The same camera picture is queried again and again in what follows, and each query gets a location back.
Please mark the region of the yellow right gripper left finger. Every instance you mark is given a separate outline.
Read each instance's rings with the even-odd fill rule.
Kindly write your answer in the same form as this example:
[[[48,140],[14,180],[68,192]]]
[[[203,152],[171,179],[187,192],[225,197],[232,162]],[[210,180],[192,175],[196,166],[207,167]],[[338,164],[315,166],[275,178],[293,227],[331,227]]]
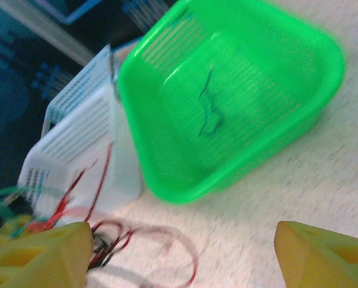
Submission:
[[[83,287],[92,246],[87,222],[0,244],[0,287]]]

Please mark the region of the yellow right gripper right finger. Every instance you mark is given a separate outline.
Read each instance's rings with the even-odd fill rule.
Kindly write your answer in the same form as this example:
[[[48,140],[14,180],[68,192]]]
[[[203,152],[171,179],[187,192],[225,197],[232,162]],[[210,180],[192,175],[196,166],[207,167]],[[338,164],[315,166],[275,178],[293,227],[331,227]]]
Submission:
[[[274,248],[287,287],[358,287],[358,238],[280,221]]]

